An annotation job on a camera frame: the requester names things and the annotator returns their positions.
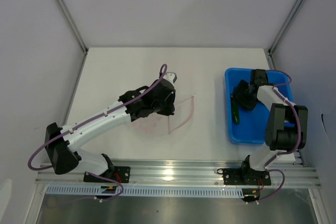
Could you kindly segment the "clear zip top bag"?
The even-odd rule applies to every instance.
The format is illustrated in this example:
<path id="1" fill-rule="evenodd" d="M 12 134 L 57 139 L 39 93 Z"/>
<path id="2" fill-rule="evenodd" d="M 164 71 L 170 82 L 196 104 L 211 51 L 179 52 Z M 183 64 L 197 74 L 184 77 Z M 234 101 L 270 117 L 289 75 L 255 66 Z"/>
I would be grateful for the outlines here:
<path id="1" fill-rule="evenodd" d="M 176 96 L 174 115 L 150 114 L 138 119 L 128 126 L 135 135 L 145 138 L 156 138 L 170 135 L 188 125 L 193 118 L 195 109 L 195 93 L 182 93 Z"/>

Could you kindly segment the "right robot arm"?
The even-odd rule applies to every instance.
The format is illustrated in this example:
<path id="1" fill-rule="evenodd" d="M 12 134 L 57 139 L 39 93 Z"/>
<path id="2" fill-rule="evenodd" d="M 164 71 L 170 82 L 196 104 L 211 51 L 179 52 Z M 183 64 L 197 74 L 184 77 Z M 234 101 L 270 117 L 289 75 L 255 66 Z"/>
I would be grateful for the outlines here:
<path id="1" fill-rule="evenodd" d="M 240 168 L 224 172 L 226 184 L 270 185 L 269 166 L 278 158 L 304 148 L 308 109 L 292 100 L 292 78 L 277 70 L 230 68 L 225 72 L 228 88 L 228 132 L 234 143 L 259 143 Z"/>

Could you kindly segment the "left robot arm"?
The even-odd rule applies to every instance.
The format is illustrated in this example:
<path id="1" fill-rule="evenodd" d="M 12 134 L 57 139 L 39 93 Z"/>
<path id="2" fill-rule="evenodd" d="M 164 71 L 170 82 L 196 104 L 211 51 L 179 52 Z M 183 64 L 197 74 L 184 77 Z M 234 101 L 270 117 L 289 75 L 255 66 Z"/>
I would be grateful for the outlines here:
<path id="1" fill-rule="evenodd" d="M 106 154 L 93 154 L 82 149 L 99 135 L 122 125 L 130 124 L 151 114 L 163 116 L 175 112 L 176 74 L 169 72 L 150 87 L 127 91 L 110 107 L 92 118 L 72 125 L 52 123 L 46 129 L 45 147 L 52 168 L 57 175 L 83 172 L 84 182 L 108 182 L 117 179 L 117 168 Z"/>

